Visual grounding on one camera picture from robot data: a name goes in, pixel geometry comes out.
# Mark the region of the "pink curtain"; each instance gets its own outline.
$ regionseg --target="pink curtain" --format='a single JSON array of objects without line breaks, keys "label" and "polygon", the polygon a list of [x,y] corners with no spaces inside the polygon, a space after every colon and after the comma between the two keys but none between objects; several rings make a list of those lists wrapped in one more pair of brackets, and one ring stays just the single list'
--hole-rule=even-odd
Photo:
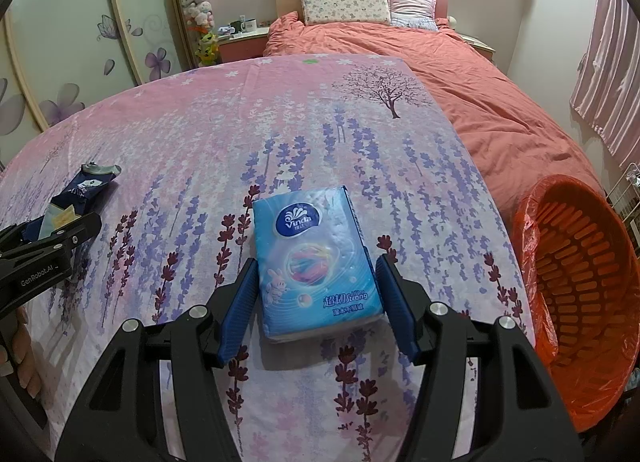
[{"label": "pink curtain", "polygon": [[640,24],[626,0],[597,0],[571,105],[624,169],[640,161]]}]

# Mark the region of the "white mug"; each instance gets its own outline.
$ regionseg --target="white mug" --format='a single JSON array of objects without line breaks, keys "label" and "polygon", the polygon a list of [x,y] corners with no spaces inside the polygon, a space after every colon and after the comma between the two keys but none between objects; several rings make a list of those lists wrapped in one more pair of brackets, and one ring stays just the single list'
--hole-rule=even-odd
[{"label": "white mug", "polygon": [[247,19],[244,22],[244,32],[255,32],[258,28],[258,23],[255,19]]}]

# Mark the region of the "bedspread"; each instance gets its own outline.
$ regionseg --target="bedspread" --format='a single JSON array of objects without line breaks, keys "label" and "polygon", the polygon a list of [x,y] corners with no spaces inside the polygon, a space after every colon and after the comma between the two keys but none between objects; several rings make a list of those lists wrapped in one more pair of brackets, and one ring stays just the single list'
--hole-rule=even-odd
[{"label": "bedspread", "polygon": [[602,193],[580,146],[445,26],[446,20],[438,20],[440,31],[433,32],[372,23],[305,27],[297,19],[293,12],[271,26],[264,55],[341,52],[402,58],[462,138],[507,229],[524,194],[546,175],[569,175]]},{"label": "bedspread", "polygon": [[[232,282],[255,257],[252,203],[274,193],[346,185],[373,257],[388,252],[433,300],[475,319],[513,315],[533,341],[497,208],[449,121],[397,58],[241,61],[108,98],[11,162],[0,227],[42,214],[87,161],[123,169],[98,208],[100,236],[78,251],[72,278],[28,305],[49,452],[118,326],[171,320]],[[244,458],[394,460],[422,369],[398,352],[386,320],[272,344],[255,319],[228,369],[216,370]],[[170,449],[180,456],[166,365],[161,377]],[[462,451],[475,378],[471,361]]]}]

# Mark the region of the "tissue pack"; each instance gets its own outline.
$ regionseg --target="tissue pack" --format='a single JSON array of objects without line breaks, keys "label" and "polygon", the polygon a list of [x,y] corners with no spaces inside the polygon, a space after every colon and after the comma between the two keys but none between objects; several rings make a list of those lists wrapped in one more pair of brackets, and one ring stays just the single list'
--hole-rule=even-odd
[{"label": "tissue pack", "polygon": [[292,341],[382,315],[369,254],[345,187],[254,202],[264,334]]}]

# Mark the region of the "pillow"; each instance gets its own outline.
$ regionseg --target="pillow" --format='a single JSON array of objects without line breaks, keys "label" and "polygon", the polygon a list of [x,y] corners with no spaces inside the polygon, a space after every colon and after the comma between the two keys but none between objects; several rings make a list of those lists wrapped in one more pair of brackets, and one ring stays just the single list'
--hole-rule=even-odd
[{"label": "pillow", "polygon": [[386,0],[302,0],[305,25],[340,21],[361,21],[389,25]]},{"label": "pillow", "polygon": [[438,31],[436,0],[388,0],[391,24],[396,27]]}]

